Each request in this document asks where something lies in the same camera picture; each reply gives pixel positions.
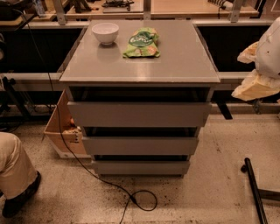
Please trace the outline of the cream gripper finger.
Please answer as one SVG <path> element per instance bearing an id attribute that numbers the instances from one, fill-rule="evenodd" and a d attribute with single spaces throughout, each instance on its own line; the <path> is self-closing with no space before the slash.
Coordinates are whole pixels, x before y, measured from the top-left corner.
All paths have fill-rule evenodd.
<path id="1" fill-rule="evenodd" d="M 243 101 L 251 101 L 280 92 L 280 80 L 267 77 L 258 73 L 255 69 L 251 71 L 232 93 L 232 96 Z"/>
<path id="2" fill-rule="evenodd" d="M 237 57 L 237 60 L 241 63 L 251 63 L 256 61 L 256 49 L 258 47 L 258 41 L 249 45 L 243 50 Z"/>

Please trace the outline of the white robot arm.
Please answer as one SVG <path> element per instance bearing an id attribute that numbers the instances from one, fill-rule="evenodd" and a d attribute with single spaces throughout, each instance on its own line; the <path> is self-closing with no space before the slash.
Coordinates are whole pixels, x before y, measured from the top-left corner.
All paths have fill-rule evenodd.
<path id="1" fill-rule="evenodd" d="M 243 101 L 251 101 L 280 92 L 280 17 L 255 43 L 237 57 L 241 63 L 255 63 L 253 69 L 232 93 Z"/>

